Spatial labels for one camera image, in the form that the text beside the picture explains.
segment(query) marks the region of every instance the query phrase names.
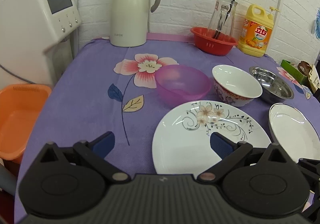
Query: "bottle label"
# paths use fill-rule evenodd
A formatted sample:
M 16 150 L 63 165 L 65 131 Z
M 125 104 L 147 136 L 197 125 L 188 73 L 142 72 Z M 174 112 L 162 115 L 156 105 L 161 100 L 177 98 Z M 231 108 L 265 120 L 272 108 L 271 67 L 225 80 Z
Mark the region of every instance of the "bottle label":
M 272 30 L 270 28 L 245 19 L 239 42 L 243 45 L 265 51 L 271 33 Z

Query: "plastic bowl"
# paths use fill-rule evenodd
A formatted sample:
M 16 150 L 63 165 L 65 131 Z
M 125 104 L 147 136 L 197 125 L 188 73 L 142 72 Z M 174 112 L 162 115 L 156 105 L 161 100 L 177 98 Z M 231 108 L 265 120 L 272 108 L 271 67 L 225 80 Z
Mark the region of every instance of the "plastic bowl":
M 51 89 L 14 84 L 0 91 L 0 158 L 21 163 L 32 128 Z
M 200 100 L 211 89 L 207 75 L 185 65 L 163 66 L 156 71 L 155 79 L 160 97 L 173 107 Z
M 260 83 L 249 73 L 230 65 L 212 69 L 214 89 L 219 98 L 232 106 L 244 106 L 262 94 Z

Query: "dish soap bottle cap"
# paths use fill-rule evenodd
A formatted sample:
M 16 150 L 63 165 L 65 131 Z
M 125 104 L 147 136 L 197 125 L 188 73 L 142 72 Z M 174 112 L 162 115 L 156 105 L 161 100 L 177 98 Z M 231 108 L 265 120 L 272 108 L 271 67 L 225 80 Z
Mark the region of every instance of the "dish soap bottle cap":
M 269 7 L 271 12 L 270 14 L 268 14 L 268 18 L 271 19 L 273 21 L 273 14 L 272 14 L 272 11 L 278 11 L 280 12 L 278 9 L 274 8 L 274 7 Z

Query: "patterned bowl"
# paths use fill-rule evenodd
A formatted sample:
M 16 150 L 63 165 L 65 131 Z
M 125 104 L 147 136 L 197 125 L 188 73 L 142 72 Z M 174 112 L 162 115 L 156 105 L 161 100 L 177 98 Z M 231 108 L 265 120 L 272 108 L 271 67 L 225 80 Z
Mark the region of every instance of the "patterned bowl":
M 224 103 L 240 107 L 262 94 L 260 83 L 239 68 L 217 65 L 212 69 L 212 75 L 215 92 Z

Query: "screw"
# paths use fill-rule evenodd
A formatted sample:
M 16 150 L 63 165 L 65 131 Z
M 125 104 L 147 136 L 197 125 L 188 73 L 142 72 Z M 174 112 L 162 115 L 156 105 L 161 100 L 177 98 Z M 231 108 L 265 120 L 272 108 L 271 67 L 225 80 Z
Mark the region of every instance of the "screw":
M 113 180 L 115 181 L 124 181 L 127 180 L 129 176 L 124 172 L 117 172 L 112 175 Z
M 165 182 L 165 181 L 167 181 L 167 180 L 168 180 L 167 177 L 162 177 L 162 178 L 159 179 L 159 181 L 161 181 L 161 182 Z
M 204 172 L 200 174 L 200 179 L 203 181 L 213 181 L 216 176 L 211 172 Z

